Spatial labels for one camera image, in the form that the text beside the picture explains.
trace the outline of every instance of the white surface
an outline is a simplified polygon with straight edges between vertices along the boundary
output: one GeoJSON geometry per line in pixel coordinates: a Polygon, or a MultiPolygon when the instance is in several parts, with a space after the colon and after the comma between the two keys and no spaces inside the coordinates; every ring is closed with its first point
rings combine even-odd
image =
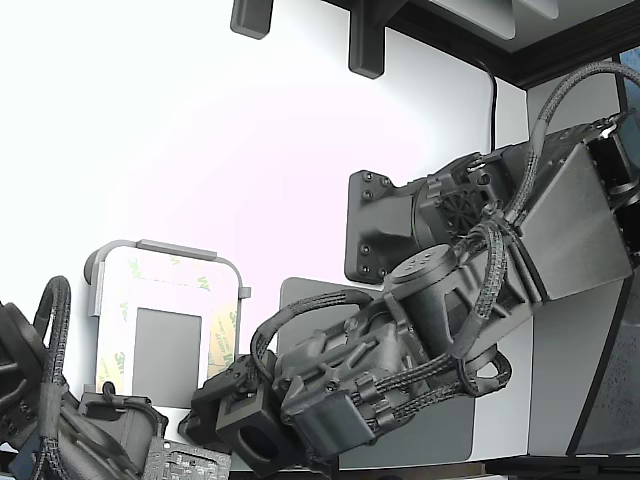
{"type": "MultiPolygon", "coordinates": [[[[486,151],[480,70],[387,31],[371,81],[347,68],[346,11],[277,0],[255,41],[229,30],[231,5],[0,4],[0,295],[32,317],[46,281],[69,278],[76,394],[95,371],[93,250],[148,238],[218,251],[253,287],[246,351],[285,278],[345,281],[351,173],[399,185],[486,151]]],[[[499,83],[498,144],[524,141],[525,93],[499,83]]]]}
{"type": "Polygon", "coordinates": [[[513,374],[503,390],[476,399],[470,462],[528,452],[533,318],[502,339],[498,347],[511,362],[513,374]]]}

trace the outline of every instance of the black wall hook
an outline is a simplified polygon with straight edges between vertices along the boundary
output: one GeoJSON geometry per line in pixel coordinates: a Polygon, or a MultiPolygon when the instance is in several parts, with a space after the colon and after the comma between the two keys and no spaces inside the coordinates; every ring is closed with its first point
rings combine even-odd
{"type": "MultiPolygon", "coordinates": [[[[368,78],[384,73],[385,27],[408,0],[353,0],[349,5],[349,70],[368,78]]],[[[264,38],[271,28],[273,0],[234,0],[231,30],[264,38]]]]}

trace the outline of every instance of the circuit board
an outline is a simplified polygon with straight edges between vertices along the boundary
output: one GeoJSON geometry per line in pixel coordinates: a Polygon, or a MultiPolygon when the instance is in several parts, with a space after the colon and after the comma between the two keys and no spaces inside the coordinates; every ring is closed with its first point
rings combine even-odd
{"type": "Polygon", "coordinates": [[[143,480],[228,480],[231,457],[153,437],[143,480]]]}

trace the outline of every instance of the gray bracket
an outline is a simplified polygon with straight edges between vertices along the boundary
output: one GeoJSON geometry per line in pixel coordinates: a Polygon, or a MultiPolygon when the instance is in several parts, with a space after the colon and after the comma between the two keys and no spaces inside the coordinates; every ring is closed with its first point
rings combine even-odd
{"type": "Polygon", "coordinates": [[[349,70],[367,78],[384,73],[385,27],[407,0],[354,0],[349,33],[349,70]]]}
{"type": "Polygon", "coordinates": [[[133,247],[141,250],[218,262],[227,265],[238,276],[238,316],[236,321],[237,325],[240,325],[240,303],[244,299],[251,298],[251,287],[246,287],[242,284],[240,272],[233,263],[219,257],[216,252],[200,250],[198,248],[183,247],[180,245],[172,245],[170,243],[156,242],[154,240],[140,240],[138,242],[132,242],[130,240],[114,240],[113,242],[107,243],[102,248],[96,250],[89,256],[84,265],[84,278],[89,284],[88,315],[90,317],[100,317],[105,261],[109,252],[117,247],[133,247]]]}

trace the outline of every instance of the bolt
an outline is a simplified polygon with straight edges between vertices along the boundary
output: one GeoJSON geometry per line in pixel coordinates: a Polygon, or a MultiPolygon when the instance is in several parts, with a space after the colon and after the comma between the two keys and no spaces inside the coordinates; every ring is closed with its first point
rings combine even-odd
{"type": "Polygon", "coordinates": [[[329,380],[325,388],[328,392],[335,392],[340,388],[340,383],[337,380],[329,380]]]}
{"type": "Polygon", "coordinates": [[[344,329],[344,333],[349,333],[355,330],[357,326],[358,326],[358,320],[351,317],[351,318],[347,318],[344,321],[344,325],[342,326],[342,328],[344,329]]]}

